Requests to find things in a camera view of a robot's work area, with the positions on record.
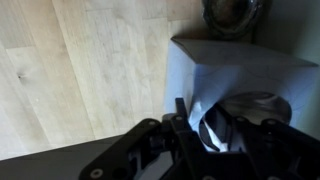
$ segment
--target white paper box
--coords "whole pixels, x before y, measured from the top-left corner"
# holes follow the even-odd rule
[[[170,42],[167,64],[166,112],[175,113],[174,100],[183,97],[197,132],[217,101],[252,91],[287,100],[295,126],[318,72],[314,63],[254,45],[182,39]]]

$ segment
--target wood grain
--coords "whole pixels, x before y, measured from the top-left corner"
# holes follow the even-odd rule
[[[5,48],[33,45],[18,0],[0,1],[0,39]]]
[[[207,37],[201,9],[196,0],[0,0],[0,159],[160,119],[169,39]]]
[[[5,49],[0,44],[0,102],[6,117],[28,153],[50,148],[48,139],[38,121],[28,96],[23,91],[19,78]]]

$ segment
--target wooden floor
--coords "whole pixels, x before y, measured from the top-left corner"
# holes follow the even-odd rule
[[[0,159],[122,134],[163,111],[168,41],[200,0],[0,0]]]

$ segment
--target screw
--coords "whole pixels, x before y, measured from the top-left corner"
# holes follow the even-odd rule
[[[212,176],[204,176],[202,180],[215,180],[215,178]]]
[[[156,124],[156,122],[154,122],[154,121],[149,121],[149,125],[153,126],[153,125],[155,125],[155,124]]]
[[[176,120],[181,121],[183,118],[181,116],[177,116]]]
[[[91,171],[90,173],[90,177],[92,179],[98,179],[103,175],[103,170],[102,169],[94,169],[93,171]]]
[[[276,121],[275,120],[268,120],[268,124],[270,124],[270,125],[275,125],[276,124]]]
[[[281,179],[276,176],[270,176],[268,177],[268,180],[281,180]]]

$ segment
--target dark object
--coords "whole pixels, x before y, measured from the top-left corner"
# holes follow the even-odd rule
[[[275,94],[267,92],[246,92],[231,96],[219,102],[230,115],[243,116],[253,124],[260,125],[266,118],[290,123],[290,104]]]
[[[203,18],[214,38],[233,40],[256,24],[264,0],[202,0]]]
[[[260,126],[232,117],[215,105],[225,123],[217,123],[217,136],[229,152],[208,153],[187,121],[182,99],[179,114],[162,123],[145,119],[83,169],[80,179],[134,179],[165,151],[173,159],[161,179],[317,179],[320,142],[274,119]]]

